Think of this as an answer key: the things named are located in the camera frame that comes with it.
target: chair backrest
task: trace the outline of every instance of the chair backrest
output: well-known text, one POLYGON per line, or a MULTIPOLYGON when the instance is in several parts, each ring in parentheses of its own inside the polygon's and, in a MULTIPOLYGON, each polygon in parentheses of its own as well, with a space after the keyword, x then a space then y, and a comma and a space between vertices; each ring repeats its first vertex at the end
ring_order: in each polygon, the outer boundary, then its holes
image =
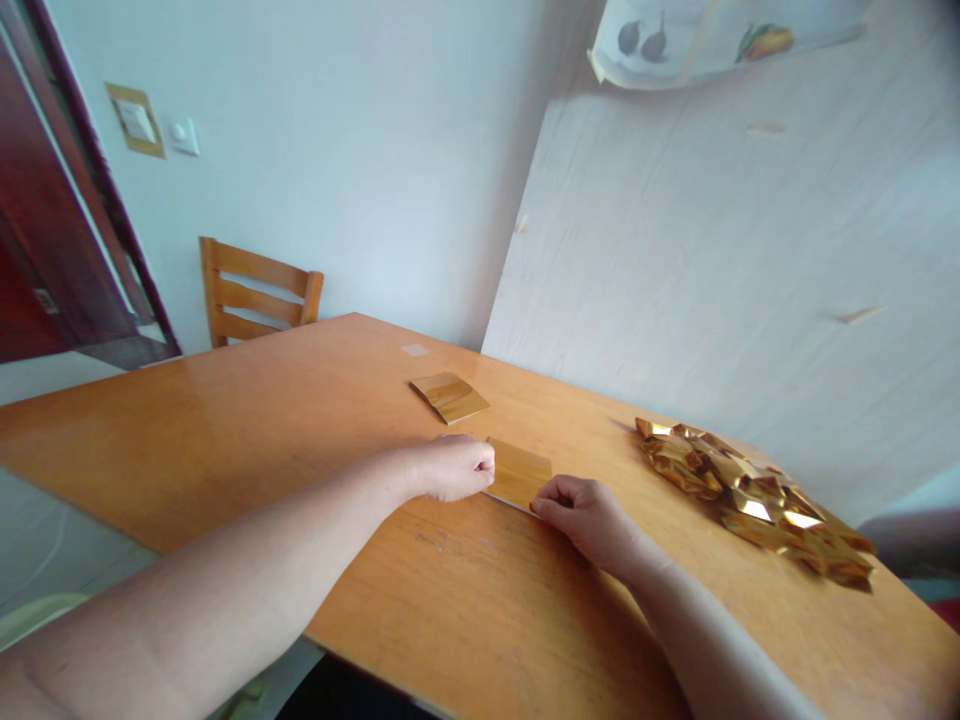
POLYGON ((200 238, 200 258, 203 264, 203 287, 207 296, 210 341, 215 348, 226 347, 227 338, 252 340, 279 332, 269 325, 225 312, 225 307, 254 310, 289 323, 292 327, 316 322, 320 309, 320 293, 323 291, 323 273, 306 272, 207 237, 200 238), (243 275, 286 288, 303 298, 303 303, 281 300, 231 282, 220 277, 221 272, 243 275))

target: poster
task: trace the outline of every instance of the poster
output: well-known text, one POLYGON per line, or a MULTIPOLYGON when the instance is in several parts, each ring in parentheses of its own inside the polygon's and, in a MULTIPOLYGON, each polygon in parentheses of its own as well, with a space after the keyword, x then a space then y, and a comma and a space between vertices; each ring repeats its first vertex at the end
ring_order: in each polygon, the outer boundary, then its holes
POLYGON ((658 90, 853 40, 870 0, 607 0, 587 57, 600 82, 658 90))

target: gold foil paper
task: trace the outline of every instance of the gold foil paper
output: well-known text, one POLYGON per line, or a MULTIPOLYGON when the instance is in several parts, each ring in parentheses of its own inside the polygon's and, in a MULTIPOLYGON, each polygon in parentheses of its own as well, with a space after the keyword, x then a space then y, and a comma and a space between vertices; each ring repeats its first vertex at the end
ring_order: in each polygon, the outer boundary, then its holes
POLYGON ((873 592, 873 566, 857 551, 876 549, 817 505, 773 466, 760 467, 712 433, 637 418, 641 452, 684 493, 723 507, 734 535, 793 560, 843 587, 873 592))

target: gold paper pile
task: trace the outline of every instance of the gold paper pile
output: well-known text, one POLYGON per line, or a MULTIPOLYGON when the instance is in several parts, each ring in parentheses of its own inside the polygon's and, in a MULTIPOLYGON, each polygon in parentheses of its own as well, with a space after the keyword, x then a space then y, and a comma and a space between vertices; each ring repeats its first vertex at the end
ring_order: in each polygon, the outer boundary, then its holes
POLYGON ((410 384, 443 418, 447 425, 476 415, 490 407, 480 393, 454 373, 440 373, 411 380, 410 384))
POLYGON ((863 535, 810 500, 790 477, 759 468, 711 433, 637 418, 641 450, 653 469, 688 495, 722 507, 724 526, 838 585, 872 592, 876 554, 863 535))

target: fruit illustration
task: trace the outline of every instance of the fruit illustration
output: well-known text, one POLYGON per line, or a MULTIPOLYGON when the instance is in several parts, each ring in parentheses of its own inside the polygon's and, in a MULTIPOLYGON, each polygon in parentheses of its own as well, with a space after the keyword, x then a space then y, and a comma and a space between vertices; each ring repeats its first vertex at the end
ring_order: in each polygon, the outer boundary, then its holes
POLYGON ((740 40, 735 62, 743 60, 753 62, 784 53, 793 47, 794 40, 793 31, 790 28, 771 23, 759 26, 750 23, 750 27, 743 34, 743 39, 740 40))

